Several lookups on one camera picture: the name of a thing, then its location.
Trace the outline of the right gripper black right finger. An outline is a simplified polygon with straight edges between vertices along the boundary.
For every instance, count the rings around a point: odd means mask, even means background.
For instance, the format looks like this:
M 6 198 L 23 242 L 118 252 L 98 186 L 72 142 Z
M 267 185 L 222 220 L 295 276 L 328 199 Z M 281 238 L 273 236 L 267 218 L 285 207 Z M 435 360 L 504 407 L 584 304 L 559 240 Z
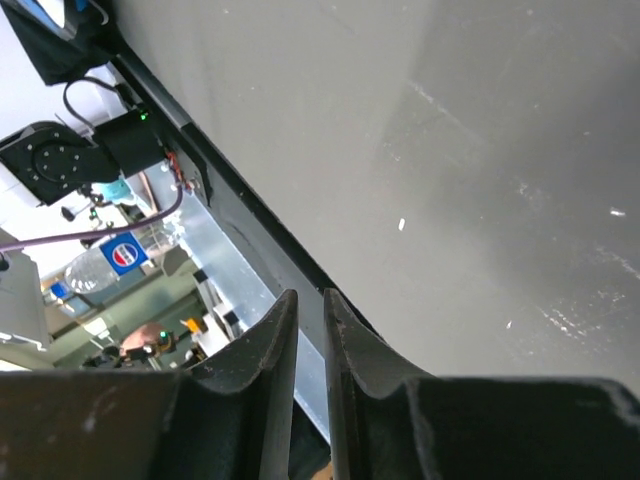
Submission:
M 635 479 L 639 402 L 602 378 L 440 378 L 324 293 L 338 479 Z

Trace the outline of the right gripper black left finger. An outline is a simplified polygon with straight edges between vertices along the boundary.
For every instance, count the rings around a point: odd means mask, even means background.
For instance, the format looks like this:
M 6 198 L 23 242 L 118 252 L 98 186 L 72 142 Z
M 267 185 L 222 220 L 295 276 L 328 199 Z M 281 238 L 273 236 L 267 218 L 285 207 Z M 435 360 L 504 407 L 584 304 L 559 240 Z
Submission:
M 186 371 L 7 372 L 5 479 L 284 479 L 298 297 Z

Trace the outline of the black t-shirt with flower print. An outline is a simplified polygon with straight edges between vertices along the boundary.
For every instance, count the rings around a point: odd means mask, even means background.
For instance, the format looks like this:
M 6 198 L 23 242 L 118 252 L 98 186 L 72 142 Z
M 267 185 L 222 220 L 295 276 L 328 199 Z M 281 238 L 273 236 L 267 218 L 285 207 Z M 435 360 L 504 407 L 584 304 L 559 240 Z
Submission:
M 78 80 L 117 54 L 111 1 L 3 1 L 1 11 L 47 86 Z

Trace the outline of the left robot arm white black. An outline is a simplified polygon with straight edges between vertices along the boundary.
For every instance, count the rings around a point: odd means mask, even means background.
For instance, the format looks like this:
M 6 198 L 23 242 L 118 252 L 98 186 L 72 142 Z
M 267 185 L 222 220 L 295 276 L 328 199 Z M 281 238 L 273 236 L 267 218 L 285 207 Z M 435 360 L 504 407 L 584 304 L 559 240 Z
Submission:
M 1 141 L 1 165 L 47 206 L 85 184 L 128 178 L 164 157 L 150 116 L 137 111 L 104 122 L 91 137 L 42 121 Z

